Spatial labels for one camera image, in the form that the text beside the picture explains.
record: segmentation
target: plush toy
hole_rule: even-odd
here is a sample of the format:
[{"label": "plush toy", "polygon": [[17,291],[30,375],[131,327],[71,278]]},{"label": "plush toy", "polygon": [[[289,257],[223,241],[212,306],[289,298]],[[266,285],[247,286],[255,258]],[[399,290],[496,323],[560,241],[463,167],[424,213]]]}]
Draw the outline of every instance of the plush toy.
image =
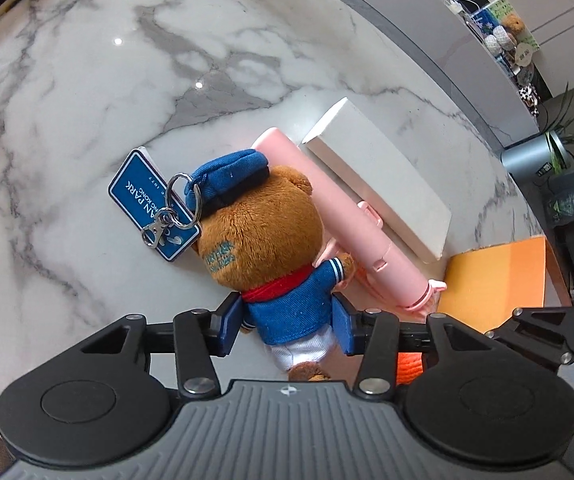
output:
[{"label": "plush toy", "polygon": [[511,33],[514,38],[525,30],[525,22],[523,22],[522,18],[515,12],[507,14],[500,24],[507,32]]},{"label": "plush toy", "polygon": [[[312,266],[323,225],[311,184],[288,166],[269,169],[265,156],[244,150],[198,168],[203,233],[195,249],[221,285],[241,292],[243,326],[256,328],[291,381],[325,380],[320,361],[336,346],[331,292],[355,272],[349,254]],[[195,210],[193,184],[185,188]]]},{"label": "plush toy", "polygon": [[490,34],[489,36],[484,38],[484,46],[487,47],[487,50],[491,52],[491,55],[494,57],[500,56],[500,54],[502,54],[502,47],[500,46],[500,43],[498,43],[498,40],[496,40],[496,37],[493,34]]},{"label": "plush toy", "polygon": [[513,50],[516,47],[516,40],[513,35],[500,25],[494,28],[494,38],[496,38],[503,50]]}]

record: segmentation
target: blue key tag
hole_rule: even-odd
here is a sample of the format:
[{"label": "blue key tag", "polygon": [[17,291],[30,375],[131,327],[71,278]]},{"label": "blue key tag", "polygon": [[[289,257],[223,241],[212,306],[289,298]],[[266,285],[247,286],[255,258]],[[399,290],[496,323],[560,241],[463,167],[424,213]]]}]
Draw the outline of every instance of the blue key tag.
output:
[{"label": "blue key tag", "polygon": [[167,182],[154,167],[147,150],[138,148],[123,162],[108,191],[141,230],[143,241],[171,262],[201,235],[201,229],[200,224],[190,228],[174,224],[172,217],[177,224],[190,224],[193,213],[173,191],[169,193],[170,209],[165,209],[166,189]]}]

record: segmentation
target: red scarf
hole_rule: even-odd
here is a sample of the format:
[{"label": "red scarf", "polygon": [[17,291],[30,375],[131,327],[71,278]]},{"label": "red scarf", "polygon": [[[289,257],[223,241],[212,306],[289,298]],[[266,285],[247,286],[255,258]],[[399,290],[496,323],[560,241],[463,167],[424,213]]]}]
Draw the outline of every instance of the red scarf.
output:
[{"label": "red scarf", "polygon": [[275,300],[275,298],[279,298],[289,291],[294,290],[304,282],[313,271],[314,267],[312,267],[311,264],[307,264],[286,276],[273,280],[273,282],[251,288],[241,293],[241,296],[246,303]]}]

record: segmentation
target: gray plant pot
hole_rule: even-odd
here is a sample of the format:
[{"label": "gray plant pot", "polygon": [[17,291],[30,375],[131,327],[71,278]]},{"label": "gray plant pot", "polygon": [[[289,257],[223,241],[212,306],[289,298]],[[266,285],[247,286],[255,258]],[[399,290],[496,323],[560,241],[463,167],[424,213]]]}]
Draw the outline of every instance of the gray plant pot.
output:
[{"label": "gray plant pot", "polygon": [[[554,149],[560,156],[563,169],[569,168],[571,165],[569,153],[567,153],[555,132],[550,132],[550,136]],[[507,172],[518,183],[531,181],[553,169],[551,152],[549,151],[547,137],[544,134],[505,150],[502,152],[500,160],[502,160]]]}]

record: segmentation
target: teddy bear paw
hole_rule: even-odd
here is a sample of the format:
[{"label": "teddy bear paw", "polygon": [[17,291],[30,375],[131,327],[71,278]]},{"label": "teddy bear paw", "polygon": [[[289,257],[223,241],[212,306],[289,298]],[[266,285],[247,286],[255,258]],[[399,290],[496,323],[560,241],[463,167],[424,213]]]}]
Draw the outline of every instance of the teddy bear paw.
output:
[{"label": "teddy bear paw", "polygon": [[353,278],[353,275],[356,273],[356,269],[358,268],[356,260],[354,260],[353,256],[348,253],[339,254],[338,259],[343,266],[343,272],[345,274],[345,279],[343,281],[349,282]]},{"label": "teddy bear paw", "polygon": [[331,377],[314,361],[300,363],[287,372],[290,381],[328,381]]}]

